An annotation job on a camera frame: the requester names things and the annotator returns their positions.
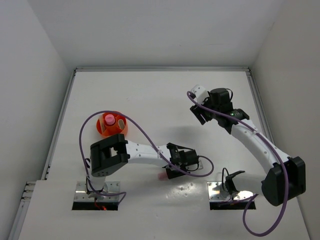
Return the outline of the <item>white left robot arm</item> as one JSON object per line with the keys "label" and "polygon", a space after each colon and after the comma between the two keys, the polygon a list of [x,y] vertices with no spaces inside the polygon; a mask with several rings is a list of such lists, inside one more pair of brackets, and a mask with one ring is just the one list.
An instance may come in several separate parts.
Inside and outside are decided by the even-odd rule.
{"label": "white left robot arm", "polygon": [[202,166],[196,151],[173,143],[157,146],[139,144],[126,140],[123,134],[115,134],[90,146],[89,180],[86,192],[102,192],[106,177],[126,164],[149,164],[165,169],[168,179],[197,171]]}

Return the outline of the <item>beige white correction tape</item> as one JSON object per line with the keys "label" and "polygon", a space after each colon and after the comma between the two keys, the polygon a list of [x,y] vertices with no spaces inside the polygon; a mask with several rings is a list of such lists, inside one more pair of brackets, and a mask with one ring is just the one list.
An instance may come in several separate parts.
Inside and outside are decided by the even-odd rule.
{"label": "beige white correction tape", "polygon": [[122,119],[118,120],[118,127],[123,131],[125,129],[125,122]]}

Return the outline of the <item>pink highlighter marker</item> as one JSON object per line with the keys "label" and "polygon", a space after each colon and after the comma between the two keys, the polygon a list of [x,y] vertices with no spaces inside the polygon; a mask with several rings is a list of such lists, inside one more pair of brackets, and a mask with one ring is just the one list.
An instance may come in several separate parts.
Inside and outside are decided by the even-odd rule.
{"label": "pink highlighter marker", "polygon": [[167,181],[169,179],[166,172],[159,173],[157,177],[159,181]]}

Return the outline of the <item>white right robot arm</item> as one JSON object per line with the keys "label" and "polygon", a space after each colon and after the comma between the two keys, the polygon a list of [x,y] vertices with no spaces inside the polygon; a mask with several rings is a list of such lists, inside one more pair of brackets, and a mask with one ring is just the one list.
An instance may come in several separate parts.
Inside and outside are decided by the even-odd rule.
{"label": "white right robot arm", "polygon": [[216,120],[250,151],[265,172],[264,176],[248,174],[244,170],[229,174],[223,183],[226,192],[250,191],[264,196],[273,206],[305,193],[305,162],[299,156],[289,156],[260,133],[247,113],[233,107],[233,94],[229,89],[207,91],[196,85],[187,96],[194,103],[191,112],[202,125]]}

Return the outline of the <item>pink capped clear bottle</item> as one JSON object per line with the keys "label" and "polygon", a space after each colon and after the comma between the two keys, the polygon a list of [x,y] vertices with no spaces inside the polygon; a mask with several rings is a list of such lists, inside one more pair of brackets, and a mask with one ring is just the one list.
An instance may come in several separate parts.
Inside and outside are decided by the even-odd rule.
{"label": "pink capped clear bottle", "polygon": [[112,114],[107,114],[104,117],[104,121],[107,126],[113,126],[116,123],[116,118]]}

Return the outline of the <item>beige yellow pencil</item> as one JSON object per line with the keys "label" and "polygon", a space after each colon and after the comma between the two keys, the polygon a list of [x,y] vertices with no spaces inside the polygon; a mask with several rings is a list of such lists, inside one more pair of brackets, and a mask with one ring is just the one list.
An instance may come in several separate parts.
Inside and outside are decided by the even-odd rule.
{"label": "beige yellow pencil", "polygon": [[100,115],[98,120],[99,120],[101,132],[103,133],[105,131],[105,124],[104,124],[103,115]]}

